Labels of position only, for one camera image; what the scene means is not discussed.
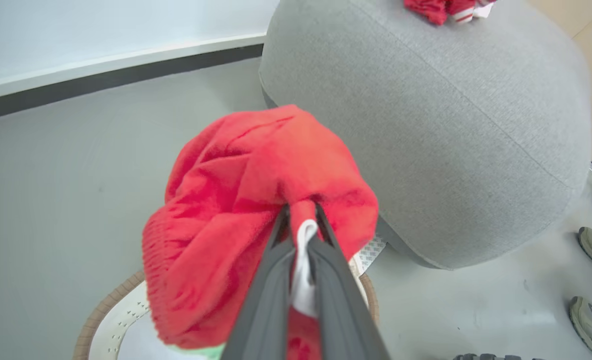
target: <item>gray pouf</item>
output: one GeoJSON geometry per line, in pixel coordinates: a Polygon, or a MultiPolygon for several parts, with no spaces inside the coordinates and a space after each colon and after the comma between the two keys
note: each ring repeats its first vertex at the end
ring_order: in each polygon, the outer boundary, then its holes
{"type": "Polygon", "coordinates": [[[282,0],[262,86],[344,140],[417,255],[443,269],[479,264],[534,239],[582,191],[589,73],[523,0],[442,27],[402,3],[282,0]]]}

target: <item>white wall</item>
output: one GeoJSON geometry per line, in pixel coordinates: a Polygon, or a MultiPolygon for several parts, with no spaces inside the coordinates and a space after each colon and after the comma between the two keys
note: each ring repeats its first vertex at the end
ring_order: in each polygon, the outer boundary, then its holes
{"type": "Polygon", "coordinates": [[[267,30],[278,0],[0,0],[0,79],[267,30]]]}

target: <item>baseboard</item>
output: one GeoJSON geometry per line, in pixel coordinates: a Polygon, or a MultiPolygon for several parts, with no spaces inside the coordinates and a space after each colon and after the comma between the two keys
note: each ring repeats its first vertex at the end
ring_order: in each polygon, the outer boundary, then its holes
{"type": "Polygon", "coordinates": [[[104,57],[0,80],[0,117],[113,87],[260,57],[265,34],[104,57]]]}
{"type": "Polygon", "coordinates": [[[107,73],[108,71],[118,69],[132,68],[134,66],[165,60],[190,57],[191,55],[212,53],[214,51],[258,45],[265,41],[265,36],[265,32],[260,32],[257,34],[232,36],[208,41],[180,43],[5,77],[0,79],[0,96],[66,82],[67,80],[83,78],[85,76],[107,73]]]}

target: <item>seam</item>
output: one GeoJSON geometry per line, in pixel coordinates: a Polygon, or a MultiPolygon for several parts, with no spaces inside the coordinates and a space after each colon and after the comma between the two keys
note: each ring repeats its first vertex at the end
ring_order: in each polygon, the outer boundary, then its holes
{"type": "Polygon", "coordinates": [[[586,23],[586,24],[585,24],[585,25],[582,27],[582,29],[578,30],[578,32],[577,32],[577,33],[573,34],[573,35],[570,37],[570,39],[572,39],[572,40],[575,40],[575,39],[576,39],[576,37],[577,37],[579,34],[581,34],[581,33],[582,33],[582,32],[583,32],[585,29],[587,29],[587,28],[588,28],[588,27],[591,25],[591,23],[592,23],[592,18],[591,18],[591,20],[589,20],[589,22],[587,22],[587,23],[586,23]]]}
{"type": "Polygon", "coordinates": [[[534,162],[534,164],[536,164],[541,170],[545,171],[545,173],[547,175],[554,178],[554,180],[559,182],[559,184],[564,186],[566,189],[574,189],[574,187],[565,184],[558,177],[554,176],[554,174],[550,173],[547,169],[545,169],[545,167],[543,167],[543,165],[540,162],[536,161],[536,159],[534,159],[534,157],[529,152],[527,152],[522,146],[520,146],[520,144],[518,144],[518,142],[516,142],[516,140],[513,137],[509,136],[509,134],[502,127],[500,127],[485,111],[483,111],[477,104],[475,104],[474,101],[472,101],[472,99],[469,96],[465,95],[461,89],[459,89],[453,82],[451,82],[447,77],[445,77],[445,75],[440,73],[440,71],[438,71],[438,69],[431,66],[431,64],[428,63],[427,60],[425,60],[421,55],[419,55],[416,51],[412,50],[408,46],[408,44],[404,43],[396,34],[394,34],[394,32],[391,32],[387,27],[383,26],[382,23],[380,23],[376,18],[374,18],[367,11],[365,11],[365,9],[363,9],[362,7],[357,5],[354,2],[354,0],[348,0],[348,4],[351,7],[353,7],[354,9],[357,9],[358,11],[360,11],[367,18],[369,18],[369,20],[371,20],[372,23],[378,25],[378,27],[380,27],[381,30],[385,30],[385,32],[387,32],[390,36],[392,36],[397,43],[404,46],[408,51],[410,51],[412,54],[414,54],[418,59],[420,59],[423,63],[425,63],[432,71],[434,71],[434,73],[438,74],[443,80],[445,80],[445,82],[447,82],[447,84],[451,85],[451,87],[454,88],[454,90],[456,90],[460,94],[460,96],[465,98],[469,102],[469,104],[472,105],[472,107],[474,107],[481,114],[483,114],[487,118],[487,120],[490,121],[490,123],[492,123],[498,130],[500,130],[502,132],[502,134],[504,134],[504,136],[506,136],[507,139],[509,139],[514,145],[516,145],[520,150],[522,150],[522,152],[525,155],[527,155],[527,157],[529,157],[529,159],[531,159],[531,161],[534,162]]]}
{"type": "Polygon", "coordinates": [[[283,125],[285,125],[284,122],[289,121],[289,120],[292,120],[293,118],[294,118],[294,116],[291,116],[290,115],[290,116],[287,116],[285,118],[279,118],[277,120],[273,120],[273,121],[268,122],[268,123],[261,123],[260,125],[253,126],[253,127],[249,128],[249,129],[245,130],[242,134],[239,134],[238,136],[234,137],[229,142],[227,142],[227,145],[225,146],[225,150],[223,151],[223,153],[225,154],[225,157],[230,157],[231,156],[228,153],[230,152],[230,146],[234,142],[238,141],[239,139],[241,139],[243,137],[246,137],[251,132],[254,132],[254,130],[278,125],[278,128],[276,130],[274,130],[274,132],[277,132],[278,130],[280,130],[283,127],[283,125]]]}

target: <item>red cloth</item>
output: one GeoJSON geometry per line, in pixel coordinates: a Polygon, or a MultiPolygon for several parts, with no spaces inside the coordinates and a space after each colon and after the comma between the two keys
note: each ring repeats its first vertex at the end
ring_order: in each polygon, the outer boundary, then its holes
{"type": "Polygon", "coordinates": [[[447,16],[455,16],[454,20],[458,23],[467,21],[474,14],[474,7],[494,2],[496,0],[404,0],[406,8],[426,16],[436,25],[443,25],[447,16]]]}
{"type": "MultiPolygon", "coordinates": [[[[296,239],[314,219],[312,200],[347,259],[374,236],[378,202],[349,150],[295,105],[225,116],[187,143],[143,230],[160,339],[185,349],[226,342],[278,212],[289,204],[296,239]]],[[[316,319],[289,317],[288,358],[319,359],[316,319]]]]}

